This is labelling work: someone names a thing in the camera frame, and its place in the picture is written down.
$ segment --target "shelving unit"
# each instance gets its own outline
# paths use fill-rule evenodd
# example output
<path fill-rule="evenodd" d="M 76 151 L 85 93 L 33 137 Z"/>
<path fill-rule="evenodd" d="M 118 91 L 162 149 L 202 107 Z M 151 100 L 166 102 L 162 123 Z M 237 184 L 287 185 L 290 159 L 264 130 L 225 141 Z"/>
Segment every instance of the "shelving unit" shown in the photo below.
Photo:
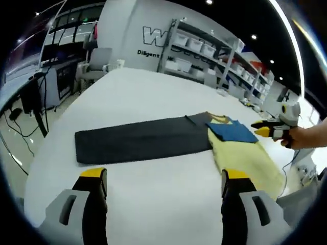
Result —
<path fill-rule="evenodd" d="M 198 37 L 199 39 L 203 39 L 206 42 L 209 42 L 211 44 L 213 44 L 217 50 L 225 50 L 227 52 L 227 54 L 229 55 L 228 57 L 228 62 L 226 63 L 222 63 L 217 59 L 208 57 L 206 55 L 204 55 L 201 52 L 197 52 L 192 50 L 191 48 L 187 47 L 187 46 L 181 46 L 181 45 L 177 45 L 175 43 L 173 43 L 173 40 L 175 39 L 175 36 L 178 32 L 178 30 L 180 31 L 184 31 L 187 32 L 191 35 L 194 35 L 196 37 Z M 201 58 L 207 59 L 208 61 L 212 62 L 213 64 L 215 64 L 217 67 L 219 68 L 223 68 L 224 69 L 224 73 L 223 76 L 219 77 L 220 78 L 220 82 L 217 84 L 217 87 L 221 87 L 222 84 L 224 83 L 224 81 L 226 81 L 226 77 L 229 73 L 232 73 L 234 75 L 236 75 L 239 79 L 240 79 L 240 83 L 245 84 L 245 86 L 248 88 L 248 90 L 250 91 L 250 94 L 253 94 L 254 96 L 256 96 L 257 98 L 261 99 L 262 95 L 265 95 L 267 93 L 265 92 L 260 92 L 257 89 L 255 89 L 255 86 L 257 83 L 261 83 L 262 85 L 264 84 L 268 84 L 267 79 L 261 74 L 261 70 L 256 70 L 256 68 L 250 63 L 248 62 L 243 56 L 242 54 L 239 54 L 236 52 L 236 43 L 231 46 L 229 43 L 227 43 L 226 41 L 222 40 L 221 38 L 212 35 L 210 33 L 207 33 L 185 21 L 179 20 L 179 19 L 174 19 L 172 20 L 170 29 L 168 31 L 168 35 L 165 41 L 165 45 L 162 49 L 162 55 L 160 57 L 160 61 L 159 61 L 159 65 L 158 65 L 158 69 L 157 71 L 160 73 L 166 73 L 166 74 L 171 74 L 174 76 L 179 76 L 179 77 L 183 77 L 183 78 L 187 78 L 190 79 L 192 81 L 196 81 L 196 82 L 200 82 L 203 83 L 203 79 L 199 79 L 189 73 L 185 73 L 182 71 L 177 71 L 177 70 L 171 70 L 171 69 L 166 69 L 166 61 L 169 58 L 169 55 L 171 53 L 171 49 L 179 49 L 182 51 L 186 51 L 189 52 L 191 54 L 194 55 L 198 55 Z M 256 75 L 256 78 L 253 82 L 253 84 L 250 84 L 248 81 L 246 81 L 241 75 L 239 75 L 238 73 L 236 73 L 235 70 L 230 68 L 231 62 L 233 59 L 236 59 L 239 63 L 242 64 L 242 66 L 249 71 L 251 74 Z"/>

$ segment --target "human hand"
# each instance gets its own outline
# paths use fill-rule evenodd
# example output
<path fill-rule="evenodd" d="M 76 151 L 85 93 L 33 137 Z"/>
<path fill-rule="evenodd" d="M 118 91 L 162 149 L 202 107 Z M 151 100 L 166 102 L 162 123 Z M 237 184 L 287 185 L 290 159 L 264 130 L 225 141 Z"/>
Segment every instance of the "human hand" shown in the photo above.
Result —
<path fill-rule="evenodd" d="M 291 148 L 294 150 L 300 150 L 303 148 L 307 148 L 309 145 L 309 142 L 312 140 L 310 139 L 310 136 L 306 129 L 301 127 L 296 127 L 293 129 L 290 129 L 289 132 L 290 136 L 292 137 L 293 141 L 291 142 Z M 281 145 L 286 146 L 289 142 L 286 139 L 281 138 Z"/>

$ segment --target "blue cloth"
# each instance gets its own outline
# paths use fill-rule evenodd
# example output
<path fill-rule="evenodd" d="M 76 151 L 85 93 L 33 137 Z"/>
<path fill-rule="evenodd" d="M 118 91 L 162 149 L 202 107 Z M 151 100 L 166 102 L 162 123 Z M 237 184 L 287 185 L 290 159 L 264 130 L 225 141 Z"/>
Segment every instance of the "blue cloth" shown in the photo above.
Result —
<path fill-rule="evenodd" d="M 233 124 L 207 124 L 213 133 L 222 141 L 239 141 L 256 143 L 258 139 L 252 134 L 246 126 L 238 121 L 232 121 Z"/>

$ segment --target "dark gray cloth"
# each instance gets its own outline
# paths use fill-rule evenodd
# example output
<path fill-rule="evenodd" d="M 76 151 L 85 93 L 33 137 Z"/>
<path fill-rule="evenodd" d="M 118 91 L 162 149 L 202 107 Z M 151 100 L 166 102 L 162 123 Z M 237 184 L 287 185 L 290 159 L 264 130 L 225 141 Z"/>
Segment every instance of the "dark gray cloth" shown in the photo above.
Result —
<path fill-rule="evenodd" d="M 211 150 L 208 113 L 75 133 L 77 161 L 111 164 Z"/>

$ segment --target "white table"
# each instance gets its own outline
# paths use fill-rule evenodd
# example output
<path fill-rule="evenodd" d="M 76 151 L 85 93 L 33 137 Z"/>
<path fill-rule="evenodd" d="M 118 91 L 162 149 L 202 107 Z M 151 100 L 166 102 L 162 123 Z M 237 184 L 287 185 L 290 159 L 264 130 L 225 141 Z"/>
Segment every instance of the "white table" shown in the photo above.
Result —
<path fill-rule="evenodd" d="M 38 227 L 45 208 L 87 168 L 76 161 L 74 133 L 209 111 L 250 128 L 258 114 L 237 99 L 189 80 L 123 68 L 98 80 L 54 123 L 31 165 L 25 214 Z M 293 151 L 259 137 L 283 166 Z M 107 168 L 107 237 L 111 245 L 220 244 L 221 178 L 211 151 L 102 165 Z"/>

